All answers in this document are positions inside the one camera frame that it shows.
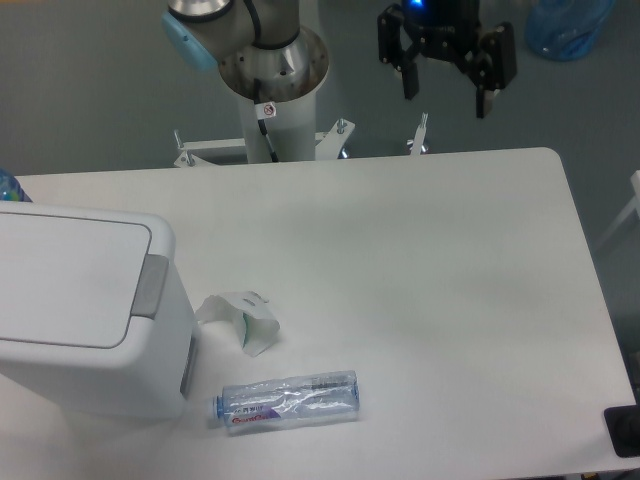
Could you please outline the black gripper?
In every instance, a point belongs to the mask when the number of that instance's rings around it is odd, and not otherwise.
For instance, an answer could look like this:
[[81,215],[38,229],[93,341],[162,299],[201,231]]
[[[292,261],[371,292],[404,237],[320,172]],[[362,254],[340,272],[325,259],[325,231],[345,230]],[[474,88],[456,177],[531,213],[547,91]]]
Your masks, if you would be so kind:
[[[465,69],[476,87],[476,117],[490,113],[496,92],[517,75],[515,31],[501,22],[480,36],[479,7],[479,1],[402,1],[378,15],[378,57],[401,74],[405,99],[419,92],[415,58],[422,55]],[[407,50],[402,28],[411,40]]]

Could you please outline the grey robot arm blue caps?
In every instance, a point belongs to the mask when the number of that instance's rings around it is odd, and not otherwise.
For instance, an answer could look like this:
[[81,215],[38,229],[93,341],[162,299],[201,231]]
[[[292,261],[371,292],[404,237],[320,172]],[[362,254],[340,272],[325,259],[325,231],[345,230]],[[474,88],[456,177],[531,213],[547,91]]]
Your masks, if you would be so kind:
[[[328,73],[323,41],[300,22],[297,1],[170,1],[162,25],[193,68],[219,70],[254,103],[297,100]],[[377,17],[378,58],[401,76],[405,99],[419,91],[419,56],[453,64],[476,88],[485,117],[495,92],[517,74],[514,28],[483,31],[476,1],[400,1]]]

